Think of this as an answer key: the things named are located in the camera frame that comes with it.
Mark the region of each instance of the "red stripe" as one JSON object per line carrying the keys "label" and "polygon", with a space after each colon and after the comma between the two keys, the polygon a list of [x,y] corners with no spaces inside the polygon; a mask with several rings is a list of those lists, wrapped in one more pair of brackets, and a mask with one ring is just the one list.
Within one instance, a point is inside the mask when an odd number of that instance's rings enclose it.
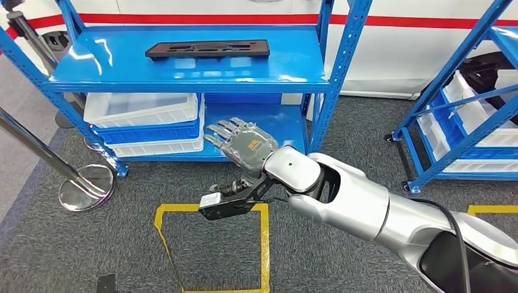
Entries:
{"label": "red stripe", "polygon": [[[295,15],[132,15],[83,13],[86,23],[128,23],[128,24],[315,24],[317,14]],[[332,15],[331,24],[344,24],[346,15]],[[422,18],[398,16],[369,16],[367,26],[422,27],[437,29],[471,29],[476,19],[466,18]],[[63,24],[61,15],[29,20],[36,28]],[[518,20],[498,20],[499,26],[518,26]]]}
{"label": "red stripe", "polygon": [[81,14],[86,23],[131,24],[315,24],[316,14],[283,15],[135,15]]}
{"label": "red stripe", "polygon": [[18,34],[15,32],[15,30],[12,27],[9,27],[6,31],[7,35],[11,37],[12,39],[15,39],[18,37]]}

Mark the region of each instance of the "orange label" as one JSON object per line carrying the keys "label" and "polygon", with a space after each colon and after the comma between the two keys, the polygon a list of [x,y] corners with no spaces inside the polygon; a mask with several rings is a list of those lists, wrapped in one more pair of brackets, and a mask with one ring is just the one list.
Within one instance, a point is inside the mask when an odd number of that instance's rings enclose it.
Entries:
{"label": "orange label", "polygon": [[258,141],[257,139],[254,139],[254,140],[253,140],[253,141],[248,145],[248,148],[252,150],[252,149],[257,145],[257,143],[258,143],[258,142],[259,142],[259,141]]}

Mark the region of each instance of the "robot finger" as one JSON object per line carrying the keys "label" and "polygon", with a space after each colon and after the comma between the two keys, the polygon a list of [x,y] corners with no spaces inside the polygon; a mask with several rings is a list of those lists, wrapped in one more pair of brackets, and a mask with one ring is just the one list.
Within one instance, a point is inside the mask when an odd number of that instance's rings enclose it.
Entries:
{"label": "robot finger", "polygon": [[208,142],[212,143],[216,148],[221,148],[223,145],[223,142],[209,134],[203,135],[203,138],[207,140]]}
{"label": "robot finger", "polygon": [[247,124],[245,121],[239,119],[238,117],[232,117],[230,121],[239,127],[245,127]]}
{"label": "robot finger", "polygon": [[221,138],[223,138],[226,141],[230,140],[231,133],[230,131],[226,130],[225,128],[221,128],[216,125],[209,125],[207,126],[207,129],[214,131],[217,135],[219,135]]}
{"label": "robot finger", "polygon": [[232,124],[228,121],[225,121],[225,120],[219,120],[217,123],[219,125],[223,126],[224,128],[228,129],[231,132],[236,130],[236,128],[237,128],[237,126],[235,126],[234,124]]}

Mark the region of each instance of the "blue metal shelf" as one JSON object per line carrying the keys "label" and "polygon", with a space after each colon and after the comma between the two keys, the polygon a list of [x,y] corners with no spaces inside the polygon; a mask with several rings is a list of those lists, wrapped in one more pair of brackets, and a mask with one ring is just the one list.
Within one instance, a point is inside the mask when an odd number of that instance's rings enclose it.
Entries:
{"label": "blue metal shelf", "polygon": [[[205,124],[215,124],[223,119],[239,117],[253,121],[270,133],[280,145],[289,144],[305,153],[305,117],[299,105],[245,105],[210,104],[205,108]],[[156,156],[122,157],[123,161],[178,161],[178,162],[226,162],[221,152],[212,144],[205,142],[203,151],[196,153],[166,154]]]}
{"label": "blue metal shelf", "polygon": [[[159,42],[267,39],[269,57],[163,58]],[[47,87],[57,92],[325,92],[329,83],[313,26],[88,27]]]}
{"label": "blue metal shelf", "polygon": [[[458,159],[515,159],[517,152],[513,148],[482,148],[476,145],[481,142],[490,133],[501,127],[506,121],[518,114],[518,95],[507,101],[504,106],[493,113],[486,121],[477,127],[470,134],[465,133],[462,129],[462,122],[458,121],[455,107],[465,103],[478,101],[479,99],[490,98],[492,96],[513,92],[516,85],[505,87],[500,90],[493,90],[484,94],[474,96],[473,98],[462,99],[454,103],[443,101],[445,103],[437,103],[438,95],[441,94],[443,86],[447,83],[455,70],[460,66],[462,61],[468,56],[473,48],[475,48],[484,38],[493,40],[501,49],[502,53],[509,61],[518,69],[518,27],[492,27],[498,17],[505,11],[507,6],[513,0],[494,0],[488,10],[475,24],[466,39],[461,43],[459,48],[453,53],[445,66],[439,71],[437,76],[427,86],[421,94],[421,97],[414,104],[410,112],[403,118],[398,127],[391,132],[392,140],[399,142],[405,141],[410,151],[410,158],[414,163],[417,171],[415,178],[409,178],[407,189],[413,194],[420,192],[420,187],[433,179],[479,179],[479,180],[513,180],[518,181],[518,172],[491,172],[491,173],[449,173],[444,170]],[[421,115],[433,115],[438,122],[450,144],[450,151],[444,154],[439,160],[435,160],[431,146],[423,135],[417,123],[417,117]],[[431,166],[426,170],[417,156],[416,149],[409,135],[409,128],[417,125],[419,135],[425,145],[426,152],[430,159]]]}
{"label": "blue metal shelf", "polygon": [[[85,26],[70,0],[56,0],[72,45],[47,77],[4,31],[0,50],[41,91],[96,150],[118,171],[126,174],[121,158],[104,145],[63,96],[63,92],[191,92],[231,93],[222,107],[209,106],[207,123],[238,116],[256,122],[280,143],[292,141],[301,151],[321,148],[341,86],[351,64],[373,0],[349,2],[335,63],[330,76],[324,73],[327,29],[335,1],[321,1],[314,26]],[[270,56],[224,58],[168,58],[155,62],[145,51],[158,42],[197,40],[267,39]],[[301,105],[281,106],[275,95],[301,93]],[[306,114],[312,94],[324,95],[321,110],[313,115],[308,135]],[[267,103],[249,106],[248,102]],[[125,158],[124,161],[221,161],[224,158],[208,143],[200,153]]]}
{"label": "blue metal shelf", "polygon": [[489,30],[489,38],[518,70],[518,27],[492,27]]}

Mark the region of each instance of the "white plastic bin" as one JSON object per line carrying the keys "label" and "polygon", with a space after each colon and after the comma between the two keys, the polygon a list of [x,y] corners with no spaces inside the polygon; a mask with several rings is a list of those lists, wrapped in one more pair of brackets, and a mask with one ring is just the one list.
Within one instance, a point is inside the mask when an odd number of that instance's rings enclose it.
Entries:
{"label": "white plastic bin", "polygon": [[417,123],[432,148],[435,160],[438,161],[451,150],[439,122],[437,122],[433,114],[424,114],[417,118]]}
{"label": "white plastic bin", "polygon": [[100,128],[160,125],[198,118],[195,93],[89,93],[84,121]]}
{"label": "white plastic bin", "polygon": [[518,172],[518,160],[456,160],[444,173]]}
{"label": "white plastic bin", "polygon": [[[459,101],[475,96],[475,92],[470,88],[464,77],[459,71],[455,72],[453,80],[444,87],[443,90],[449,102]],[[475,101],[458,107],[459,114],[464,130],[467,134],[473,132],[494,112],[494,108],[485,101]],[[518,147],[518,128],[514,123],[507,122],[485,139],[477,144],[478,147]]]}
{"label": "white plastic bin", "polygon": [[[450,151],[439,123],[432,114],[424,114],[417,119],[417,123],[426,136],[436,161]],[[459,159],[446,167],[445,173],[491,173],[491,172],[518,172],[518,160],[465,160]]]}
{"label": "white plastic bin", "polygon": [[193,153],[203,150],[205,106],[200,107],[200,135],[196,139],[161,140],[156,142],[118,143],[106,145],[117,157],[152,156],[156,154]]}

